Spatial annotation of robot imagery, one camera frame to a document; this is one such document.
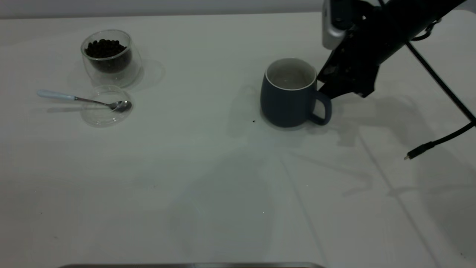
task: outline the mug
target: mug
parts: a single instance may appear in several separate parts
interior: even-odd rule
[[[316,100],[324,105],[324,118],[313,113]],[[317,91],[316,70],[295,58],[277,60],[266,69],[260,102],[264,116],[279,127],[298,126],[308,119],[326,125],[332,115],[331,100]]]

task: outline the mug rim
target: mug rim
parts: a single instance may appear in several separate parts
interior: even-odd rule
[[[271,82],[271,80],[270,80],[269,77],[268,77],[268,70],[269,70],[269,68],[270,68],[273,64],[275,64],[275,63],[277,63],[277,62],[279,62],[279,61],[284,61],[284,60],[295,60],[295,61],[302,62],[302,63],[306,64],[307,66],[309,66],[309,67],[314,71],[314,77],[313,77],[311,83],[309,83],[308,85],[303,86],[303,87],[301,87],[301,88],[287,89],[287,88],[282,88],[282,87],[280,87],[280,86],[277,86],[277,85],[275,85],[273,82]],[[267,80],[272,86],[274,86],[274,87],[276,87],[276,88],[279,88],[279,89],[281,89],[281,90],[286,90],[286,91],[298,91],[298,90],[306,89],[306,88],[312,86],[312,84],[314,84],[314,82],[315,82],[316,79],[317,79],[317,71],[316,71],[316,69],[314,68],[314,66],[312,66],[310,63],[308,63],[307,61],[302,60],[302,59],[300,59],[300,58],[283,58],[283,59],[279,59],[279,60],[273,61],[273,62],[266,68],[265,77],[266,77],[266,80]]]

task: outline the spoon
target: spoon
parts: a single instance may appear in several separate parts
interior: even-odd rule
[[[97,102],[93,100],[88,100],[88,99],[83,99],[79,98],[73,95],[67,95],[55,91],[49,91],[49,90],[38,90],[36,91],[36,94],[42,98],[50,98],[50,99],[58,99],[58,100],[68,100],[68,101],[80,101],[80,102],[87,102],[87,103],[97,103],[101,104],[104,106],[109,107],[111,110],[114,110],[115,112],[122,113],[130,108],[132,108],[132,103],[129,101],[119,101],[119,102],[114,102],[114,103],[102,103],[102,102]]]

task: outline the spoon handle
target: spoon handle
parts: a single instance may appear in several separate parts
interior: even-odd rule
[[[69,101],[76,100],[76,96],[63,94],[63,93],[59,93],[59,92],[55,92],[55,91],[43,90],[43,89],[36,91],[36,94],[38,94],[38,96],[40,96],[42,98],[69,100]]]

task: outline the white tabletop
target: white tabletop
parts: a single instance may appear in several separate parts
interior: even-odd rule
[[[366,99],[334,100],[325,127],[259,111],[264,69],[318,70],[320,13],[0,21],[0,266],[310,261],[328,268],[473,267],[476,133],[412,161],[467,119],[407,49]],[[453,11],[415,45],[476,111],[476,17]],[[144,63],[135,108],[110,128],[79,46],[121,29]]]

